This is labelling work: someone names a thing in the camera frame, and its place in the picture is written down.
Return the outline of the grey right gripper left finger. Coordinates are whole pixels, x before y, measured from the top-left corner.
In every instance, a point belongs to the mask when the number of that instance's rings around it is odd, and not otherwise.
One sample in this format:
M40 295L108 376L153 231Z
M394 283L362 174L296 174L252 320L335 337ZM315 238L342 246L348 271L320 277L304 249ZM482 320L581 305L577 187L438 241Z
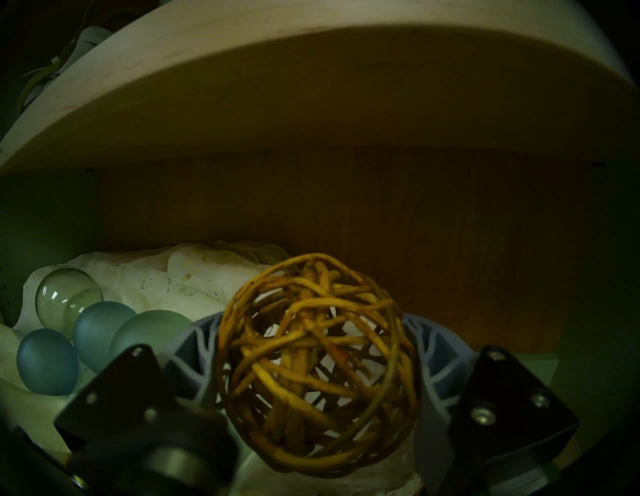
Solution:
M126 321L109 345L107 365L56 416L71 451L149 420L147 411L179 403L213 408L215 347L222 312L196 321L176 312L143 312Z

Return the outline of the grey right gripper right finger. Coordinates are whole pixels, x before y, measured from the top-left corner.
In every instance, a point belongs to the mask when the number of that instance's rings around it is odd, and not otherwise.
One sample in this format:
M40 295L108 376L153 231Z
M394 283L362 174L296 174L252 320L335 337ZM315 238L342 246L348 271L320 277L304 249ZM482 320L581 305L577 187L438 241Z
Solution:
M403 325L419 359L415 495L541 495L578 417L503 347L474 352L417 315Z

